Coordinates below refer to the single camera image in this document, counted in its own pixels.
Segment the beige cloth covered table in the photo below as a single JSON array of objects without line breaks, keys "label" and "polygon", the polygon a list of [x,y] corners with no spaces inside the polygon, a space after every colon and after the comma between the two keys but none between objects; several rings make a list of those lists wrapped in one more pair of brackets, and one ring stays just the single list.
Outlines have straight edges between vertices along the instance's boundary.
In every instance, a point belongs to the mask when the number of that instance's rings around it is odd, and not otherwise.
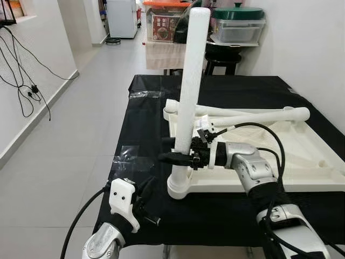
[{"label": "beige cloth covered table", "polygon": [[146,69],[167,70],[182,69],[185,55],[185,44],[166,42],[144,43],[146,53]]}]

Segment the black round stool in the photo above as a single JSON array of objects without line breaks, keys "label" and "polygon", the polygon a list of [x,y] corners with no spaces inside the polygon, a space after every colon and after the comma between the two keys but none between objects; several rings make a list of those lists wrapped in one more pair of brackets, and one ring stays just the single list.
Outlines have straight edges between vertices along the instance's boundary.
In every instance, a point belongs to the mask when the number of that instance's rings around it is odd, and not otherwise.
[{"label": "black round stool", "polygon": [[205,54],[207,65],[205,76],[211,76],[215,67],[225,67],[225,76],[234,76],[237,64],[242,60],[239,53],[207,53]]}]

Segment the white plastic table top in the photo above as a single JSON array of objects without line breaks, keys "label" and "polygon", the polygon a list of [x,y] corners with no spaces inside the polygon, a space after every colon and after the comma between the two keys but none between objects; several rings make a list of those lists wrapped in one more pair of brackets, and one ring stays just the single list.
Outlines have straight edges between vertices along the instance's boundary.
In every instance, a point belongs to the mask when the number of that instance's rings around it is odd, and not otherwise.
[{"label": "white plastic table top", "polygon": [[[249,113],[281,109],[232,109]],[[176,136],[177,114],[165,113],[170,136]],[[287,192],[344,192],[344,161],[328,146],[325,139],[306,121],[261,122],[275,131],[286,148],[287,175],[284,185]],[[252,146],[265,147],[279,153],[273,137],[261,128],[234,129],[220,136],[220,141],[238,141]],[[190,169],[190,187],[187,193],[240,193],[244,192],[234,171],[206,166],[196,171]]]}]

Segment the black plastic bag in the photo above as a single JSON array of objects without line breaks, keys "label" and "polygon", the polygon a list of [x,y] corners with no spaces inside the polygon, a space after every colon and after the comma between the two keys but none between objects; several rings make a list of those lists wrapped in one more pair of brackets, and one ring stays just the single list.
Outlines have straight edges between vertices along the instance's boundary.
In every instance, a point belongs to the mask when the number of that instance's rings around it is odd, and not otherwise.
[{"label": "black plastic bag", "polygon": [[188,36],[188,21],[190,17],[190,10],[192,5],[185,8],[185,10],[180,15],[180,19],[175,25],[175,32],[173,37],[174,44],[185,44],[187,42]]}]

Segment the orange lid storage box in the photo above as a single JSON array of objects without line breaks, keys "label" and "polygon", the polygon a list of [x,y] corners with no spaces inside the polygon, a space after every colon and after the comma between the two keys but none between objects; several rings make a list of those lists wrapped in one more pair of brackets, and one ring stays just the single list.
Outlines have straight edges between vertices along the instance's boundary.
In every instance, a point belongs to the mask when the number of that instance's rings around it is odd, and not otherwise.
[{"label": "orange lid storage box", "polygon": [[172,43],[177,23],[192,0],[143,0],[149,42]]}]

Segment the clear plastic container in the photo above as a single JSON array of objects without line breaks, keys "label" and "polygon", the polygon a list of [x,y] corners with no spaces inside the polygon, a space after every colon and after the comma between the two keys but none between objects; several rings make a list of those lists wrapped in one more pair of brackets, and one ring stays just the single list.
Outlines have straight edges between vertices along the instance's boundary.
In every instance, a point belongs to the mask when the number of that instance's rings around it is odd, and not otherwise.
[{"label": "clear plastic container", "polygon": [[215,19],[211,39],[220,44],[258,44],[266,24],[261,20]]}]

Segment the white appliance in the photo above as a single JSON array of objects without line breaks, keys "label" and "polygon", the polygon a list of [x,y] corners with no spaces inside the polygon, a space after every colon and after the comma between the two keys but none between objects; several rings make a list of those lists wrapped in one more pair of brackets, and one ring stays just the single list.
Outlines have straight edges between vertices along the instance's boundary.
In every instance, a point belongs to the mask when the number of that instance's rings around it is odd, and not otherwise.
[{"label": "white appliance", "polygon": [[106,16],[110,37],[134,39],[138,32],[136,0],[106,0]]}]

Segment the green pot lid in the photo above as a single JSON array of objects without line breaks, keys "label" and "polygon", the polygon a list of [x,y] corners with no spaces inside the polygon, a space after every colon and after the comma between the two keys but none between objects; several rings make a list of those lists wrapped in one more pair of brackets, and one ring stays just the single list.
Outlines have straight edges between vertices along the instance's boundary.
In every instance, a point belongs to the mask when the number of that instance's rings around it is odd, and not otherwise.
[{"label": "green pot lid", "polygon": [[264,19],[265,12],[262,8],[243,7],[241,3],[235,3],[233,7],[215,8],[211,17],[234,21],[261,20]]}]

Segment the orange container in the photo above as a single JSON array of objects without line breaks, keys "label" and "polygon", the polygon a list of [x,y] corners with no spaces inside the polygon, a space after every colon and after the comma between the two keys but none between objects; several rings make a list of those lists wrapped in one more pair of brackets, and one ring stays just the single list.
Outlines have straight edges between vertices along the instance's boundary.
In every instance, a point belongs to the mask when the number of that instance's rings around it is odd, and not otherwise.
[{"label": "orange container", "polygon": [[8,2],[15,19],[25,16],[24,8],[22,7],[20,0],[8,0]]}]

